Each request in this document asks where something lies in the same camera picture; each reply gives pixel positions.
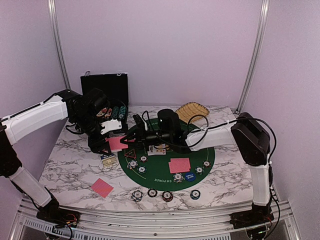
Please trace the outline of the green fifty chip stack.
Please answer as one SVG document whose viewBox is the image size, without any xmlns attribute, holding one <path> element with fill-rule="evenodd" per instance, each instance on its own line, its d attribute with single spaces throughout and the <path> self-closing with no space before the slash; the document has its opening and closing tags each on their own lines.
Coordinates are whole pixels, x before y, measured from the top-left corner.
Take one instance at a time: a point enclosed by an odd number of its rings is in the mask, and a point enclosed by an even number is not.
<svg viewBox="0 0 320 240">
<path fill-rule="evenodd" d="M 198 199 L 200 198 L 200 196 L 201 196 L 201 193 L 200 193 L 200 191 L 197 190 L 197 189 L 194 189 L 194 190 L 192 190 L 192 191 L 190 192 L 190 198 L 191 198 L 192 200 L 198 200 Z"/>
</svg>

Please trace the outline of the blue ten chip stack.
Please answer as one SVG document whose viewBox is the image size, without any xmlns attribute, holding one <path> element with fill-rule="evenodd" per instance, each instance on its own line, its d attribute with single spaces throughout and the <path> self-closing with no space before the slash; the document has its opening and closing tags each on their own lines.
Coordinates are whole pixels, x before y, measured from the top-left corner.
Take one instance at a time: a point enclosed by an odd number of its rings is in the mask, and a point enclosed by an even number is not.
<svg viewBox="0 0 320 240">
<path fill-rule="evenodd" d="M 131 199 L 136 203 L 140 202 L 142 198 L 143 198 L 143 193 L 140 190 L 134 191 L 131 195 Z"/>
</svg>

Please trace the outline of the dealt card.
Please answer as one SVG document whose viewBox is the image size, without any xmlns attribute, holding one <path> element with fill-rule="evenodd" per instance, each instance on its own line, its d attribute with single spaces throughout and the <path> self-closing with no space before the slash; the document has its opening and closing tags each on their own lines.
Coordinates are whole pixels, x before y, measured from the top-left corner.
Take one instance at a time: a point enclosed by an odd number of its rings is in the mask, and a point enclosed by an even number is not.
<svg viewBox="0 0 320 240">
<path fill-rule="evenodd" d="M 170 161 L 168 163 L 171 174 L 182 173 L 185 170 L 185 164 L 176 161 Z"/>
</svg>

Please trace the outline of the red-backed playing card deck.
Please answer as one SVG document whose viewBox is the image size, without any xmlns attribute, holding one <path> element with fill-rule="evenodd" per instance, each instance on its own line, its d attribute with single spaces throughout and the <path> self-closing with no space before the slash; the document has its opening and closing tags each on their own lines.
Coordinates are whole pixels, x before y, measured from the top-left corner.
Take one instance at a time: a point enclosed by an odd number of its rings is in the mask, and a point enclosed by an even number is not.
<svg viewBox="0 0 320 240">
<path fill-rule="evenodd" d="M 116 137 L 110 137 L 106 138 L 105 140 L 109 143 L 109 147 L 112 153 L 120 152 L 123 149 L 127 149 L 128 145 L 121 143 L 121 139 L 123 136 L 116 136 Z"/>
</svg>

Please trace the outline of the triangular all-in button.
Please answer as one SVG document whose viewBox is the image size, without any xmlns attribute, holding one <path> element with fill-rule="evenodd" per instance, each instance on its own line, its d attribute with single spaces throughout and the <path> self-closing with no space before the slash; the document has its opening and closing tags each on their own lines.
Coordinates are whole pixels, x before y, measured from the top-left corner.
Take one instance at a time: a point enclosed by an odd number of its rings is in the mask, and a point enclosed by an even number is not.
<svg viewBox="0 0 320 240">
<path fill-rule="evenodd" d="M 124 157 L 131 158 L 131 159 L 136 159 L 137 155 L 136 155 L 135 149 L 130 149 L 128 152 L 125 152 L 124 153 Z"/>
</svg>

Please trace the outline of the placed hundred chip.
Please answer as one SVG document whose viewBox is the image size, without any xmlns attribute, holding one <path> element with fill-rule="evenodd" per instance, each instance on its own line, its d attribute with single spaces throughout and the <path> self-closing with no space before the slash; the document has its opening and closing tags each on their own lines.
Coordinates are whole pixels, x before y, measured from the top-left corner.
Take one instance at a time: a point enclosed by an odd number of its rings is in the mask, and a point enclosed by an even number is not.
<svg viewBox="0 0 320 240">
<path fill-rule="evenodd" d="M 148 157 L 147 156 L 145 156 L 145 155 L 143 155 L 143 156 L 141 156 L 140 157 L 140 159 L 139 159 L 142 163 L 145 163 L 145 162 L 147 162 L 148 161 Z"/>
<path fill-rule="evenodd" d="M 204 166 L 205 168 L 209 168 L 209 167 L 211 166 L 211 162 L 210 162 L 210 161 L 204 161 L 204 162 L 203 162 L 203 166 Z"/>
</svg>

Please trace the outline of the placed fifty chip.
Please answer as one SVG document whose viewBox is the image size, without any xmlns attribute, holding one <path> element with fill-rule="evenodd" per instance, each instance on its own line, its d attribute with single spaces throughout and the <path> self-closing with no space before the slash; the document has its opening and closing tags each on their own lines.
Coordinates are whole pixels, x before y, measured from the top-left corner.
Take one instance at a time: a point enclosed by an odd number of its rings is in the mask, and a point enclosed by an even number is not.
<svg viewBox="0 0 320 240">
<path fill-rule="evenodd" d="M 200 166 L 197 166 L 194 170 L 198 175 L 202 175 L 205 172 L 204 169 Z"/>
<path fill-rule="evenodd" d="M 145 174 L 147 172 L 147 168 L 145 166 L 139 166 L 138 167 L 138 172 L 140 174 Z"/>
</svg>

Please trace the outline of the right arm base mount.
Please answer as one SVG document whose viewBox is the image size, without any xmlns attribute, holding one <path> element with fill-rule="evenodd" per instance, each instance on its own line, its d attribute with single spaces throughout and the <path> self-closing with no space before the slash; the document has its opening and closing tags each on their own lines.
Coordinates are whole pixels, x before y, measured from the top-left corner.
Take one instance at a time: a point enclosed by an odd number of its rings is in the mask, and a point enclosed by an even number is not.
<svg viewBox="0 0 320 240">
<path fill-rule="evenodd" d="M 274 215 L 272 213 L 263 213 L 261 211 L 241 211 L 230 215 L 229 223 L 233 225 L 234 229 L 247 228 L 259 224 L 273 221 Z"/>
</svg>

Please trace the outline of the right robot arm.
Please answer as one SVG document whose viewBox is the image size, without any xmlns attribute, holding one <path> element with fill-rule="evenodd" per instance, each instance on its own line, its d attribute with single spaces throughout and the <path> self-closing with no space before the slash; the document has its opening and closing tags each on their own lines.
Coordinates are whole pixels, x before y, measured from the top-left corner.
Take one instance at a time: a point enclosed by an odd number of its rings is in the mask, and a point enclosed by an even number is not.
<svg viewBox="0 0 320 240">
<path fill-rule="evenodd" d="M 166 144 L 177 153 L 189 154 L 236 144 L 242 159 L 250 166 L 252 176 L 253 203 L 247 219 L 252 224 L 258 224 L 267 216 L 272 184 L 270 155 L 273 151 L 270 150 L 270 135 L 260 125 L 262 120 L 243 112 L 230 122 L 183 130 L 178 114 L 171 109 L 162 109 L 157 113 L 158 129 L 153 128 L 150 120 L 145 121 L 137 114 L 133 118 L 136 125 L 120 142 L 137 149 Z"/>
</svg>

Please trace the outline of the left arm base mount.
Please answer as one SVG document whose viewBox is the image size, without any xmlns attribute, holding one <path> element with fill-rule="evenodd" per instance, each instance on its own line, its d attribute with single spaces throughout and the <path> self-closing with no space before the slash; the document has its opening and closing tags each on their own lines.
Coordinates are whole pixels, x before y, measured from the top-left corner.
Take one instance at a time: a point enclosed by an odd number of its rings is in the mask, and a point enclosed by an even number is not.
<svg viewBox="0 0 320 240">
<path fill-rule="evenodd" d="M 39 210 L 36 217 L 40 220 L 54 223 L 59 227 L 68 225 L 69 227 L 76 227 L 79 223 L 80 213 L 78 211 L 67 210 L 58 208 L 50 213 L 45 212 L 43 209 Z"/>
</svg>

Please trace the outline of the placed ten chips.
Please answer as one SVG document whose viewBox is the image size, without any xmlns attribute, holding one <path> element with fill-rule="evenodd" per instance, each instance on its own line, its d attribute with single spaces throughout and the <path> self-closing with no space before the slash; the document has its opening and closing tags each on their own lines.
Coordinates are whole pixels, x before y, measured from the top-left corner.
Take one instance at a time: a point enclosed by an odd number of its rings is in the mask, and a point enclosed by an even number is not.
<svg viewBox="0 0 320 240">
<path fill-rule="evenodd" d="M 181 183 L 184 180 L 184 176 L 181 173 L 175 173 L 173 175 L 173 181 L 175 183 Z"/>
<path fill-rule="evenodd" d="M 127 168 L 132 170 L 132 169 L 135 169 L 138 165 L 139 164 L 136 160 L 131 160 L 127 163 Z"/>
</svg>

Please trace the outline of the hundred chip front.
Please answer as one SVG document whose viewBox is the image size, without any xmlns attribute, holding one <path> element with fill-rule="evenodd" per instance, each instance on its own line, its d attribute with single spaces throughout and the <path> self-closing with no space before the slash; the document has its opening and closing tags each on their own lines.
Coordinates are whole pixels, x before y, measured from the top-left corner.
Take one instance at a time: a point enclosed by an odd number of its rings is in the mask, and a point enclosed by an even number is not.
<svg viewBox="0 0 320 240">
<path fill-rule="evenodd" d="M 147 191 L 147 195 L 149 196 L 149 197 L 151 197 L 151 198 L 154 198 L 154 197 L 156 197 L 157 195 L 158 195 L 158 191 L 156 190 L 156 189 L 149 189 L 148 191 Z"/>
</svg>

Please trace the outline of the discarded burn card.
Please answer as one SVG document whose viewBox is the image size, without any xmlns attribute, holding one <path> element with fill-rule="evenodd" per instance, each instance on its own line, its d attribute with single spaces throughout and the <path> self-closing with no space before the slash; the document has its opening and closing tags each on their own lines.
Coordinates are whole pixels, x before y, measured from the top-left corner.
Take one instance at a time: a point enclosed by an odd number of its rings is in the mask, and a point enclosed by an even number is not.
<svg viewBox="0 0 320 240">
<path fill-rule="evenodd" d="M 107 182 L 98 178 L 94 184 L 91 186 L 91 189 L 99 194 L 101 197 L 106 198 L 114 189 L 113 186 L 109 185 Z"/>
</svg>

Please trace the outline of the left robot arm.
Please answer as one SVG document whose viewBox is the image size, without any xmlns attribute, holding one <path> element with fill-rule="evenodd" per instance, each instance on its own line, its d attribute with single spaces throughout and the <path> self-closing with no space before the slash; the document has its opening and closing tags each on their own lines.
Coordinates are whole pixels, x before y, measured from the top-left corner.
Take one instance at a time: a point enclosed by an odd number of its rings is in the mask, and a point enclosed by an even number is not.
<svg viewBox="0 0 320 240">
<path fill-rule="evenodd" d="M 90 150 L 101 154 L 110 146 L 97 114 L 108 104 L 104 92 L 97 88 L 85 95 L 66 89 L 0 121 L 0 175 L 10 179 L 18 189 L 27 194 L 39 205 L 39 213 L 53 223 L 60 222 L 64 216 L 59 202 L 23 167 L 13 145 L 42 127 L 68 119 L 70 123 L 79 127 L 82 134 L 88 136 Z"/>
</svg>

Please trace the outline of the blue small blind button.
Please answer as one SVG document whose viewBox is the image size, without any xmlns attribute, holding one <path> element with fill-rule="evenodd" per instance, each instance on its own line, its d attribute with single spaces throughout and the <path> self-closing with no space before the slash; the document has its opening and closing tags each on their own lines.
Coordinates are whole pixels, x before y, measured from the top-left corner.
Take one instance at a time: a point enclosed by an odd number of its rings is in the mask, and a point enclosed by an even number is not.
<svg viewBox="0 0 320 240">
<path fill-rule="evenodd" d="M 188 181 L 188 182 L 193 182 L 193 181 L 196 180 L 196 174 L 193 173 L 193 172 L 186 172 L 186 173 L 184 174 L 184 178 L 185 178 L 185 180 Z"/>
</svg>

